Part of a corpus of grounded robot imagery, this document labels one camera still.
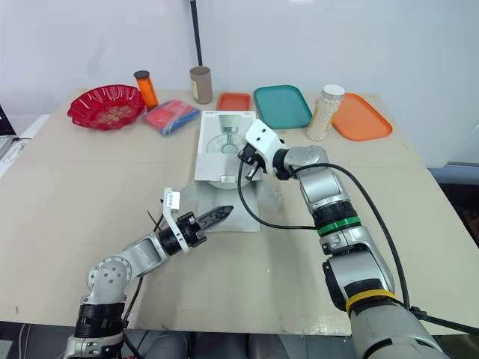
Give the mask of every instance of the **teal tray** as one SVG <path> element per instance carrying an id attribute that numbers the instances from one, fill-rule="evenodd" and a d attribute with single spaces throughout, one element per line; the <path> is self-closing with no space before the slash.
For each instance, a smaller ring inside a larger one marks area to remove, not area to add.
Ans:
<path id="1" fill-rule="evenodd" d="M 297 129 L 311 122 L 311 111 L 298 88 L 267 86 L 254 91 L 261 120 L 272 129 Z"/>

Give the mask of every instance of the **green ring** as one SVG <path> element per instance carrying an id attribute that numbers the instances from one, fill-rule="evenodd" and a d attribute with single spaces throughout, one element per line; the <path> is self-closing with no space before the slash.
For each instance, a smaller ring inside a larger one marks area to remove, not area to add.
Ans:
<path id="1" fill-rule="evenodd" d="M 317 230 L 317 232 L 321 236 L 324 233 L 331 232 L 332 230 L 339 230 L 342 227 L 354 223 L 361 224 L 361 220 L 359 219 L 359 217 L 348 217 L 345 219 L 341 219 L 340 221 L 336 221 L 331 224 L 328 224 L 327 226 L 321 227 L 319 230 Z"/>

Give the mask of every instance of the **beige tabletop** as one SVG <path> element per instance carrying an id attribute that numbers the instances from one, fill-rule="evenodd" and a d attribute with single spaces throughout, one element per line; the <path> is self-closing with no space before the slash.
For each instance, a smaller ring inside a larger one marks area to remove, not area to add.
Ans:
<path id="1" fill-rule="evenodd" d="M 380 99 L 365 98 L 394 127 L 387 138 L 353 142 L 332 130 L 321 143 L 331 162 L 369 191 L 403 262 L 412 304 L 467 325 L 479 324 L 479 250 Z M 189 91 L 159 91 L 161 101 Z M 306 93 L 310 107 L 315 93 Z M 216 98 L 201 109 L 212 109 Z M 74 126 L 70 101 L 48 120 L 0 179 L 0 320 L 74 325 L 86 274 L 101 257 L 151 231 L 164 187 L 193 177 L 199 120 L 164 138 L 141 121 L 118 131 Z M 278 132 L 290 146 L 312 144 L 303 129 Z M 284 200 L 268 221 L 311 224 L 298 182 L 265 180 Z M 344 179 L 363 224 L 399 282 L 384 236 L 354 185 Z M 348 334 L 333 306 L 314 231 L 211 233 L 145 278 L 137 328 Z M 432 334 L 453 331 L 426 324 Z"/>

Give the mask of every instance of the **red plastic bowl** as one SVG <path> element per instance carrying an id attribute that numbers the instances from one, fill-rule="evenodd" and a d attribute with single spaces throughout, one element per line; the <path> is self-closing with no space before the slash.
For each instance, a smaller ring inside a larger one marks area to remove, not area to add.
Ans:
<path id="1" fill-rule="evenodd" d="M 143 109 L 143 98 L 137 88 L 108 85 L 82 94 L 72 102 L 67 114 L 78 126 L 107 130 L 134 122 Z"/>

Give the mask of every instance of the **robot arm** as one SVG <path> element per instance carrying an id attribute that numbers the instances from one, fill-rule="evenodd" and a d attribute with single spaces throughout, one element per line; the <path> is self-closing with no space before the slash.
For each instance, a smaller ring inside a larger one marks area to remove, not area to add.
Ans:
<path id="1" fill-rule="evenodd" d="M 239 159 L 280 180 L 295 178 L 329 256 L 323 264 L 334 305 L 347 312 L 358 358 L 446 358 L 426 329 L 396 299 L 391 271 L 321 147 L 288 149 L 262 121 L 253 122 Z"/>
<path id="2" fill-rule="evenodd" d="M 134 277 L 142 277 L 207 240 L 204 231 L 225 220 L 232 206 L 220 206 L 196 218 L 192 212 L 175 222 L 171 210 L 179 209 L 179 192 L 165 190 L 163 215 L 169 228 L 152 232 L 119 254 L 100 260 L 88 273 L 90 294 L 82 299 L 74 334 L 68 338 L 64 359 L 116 358 L 123 345 L 122 314 L 125 290 Z"/>

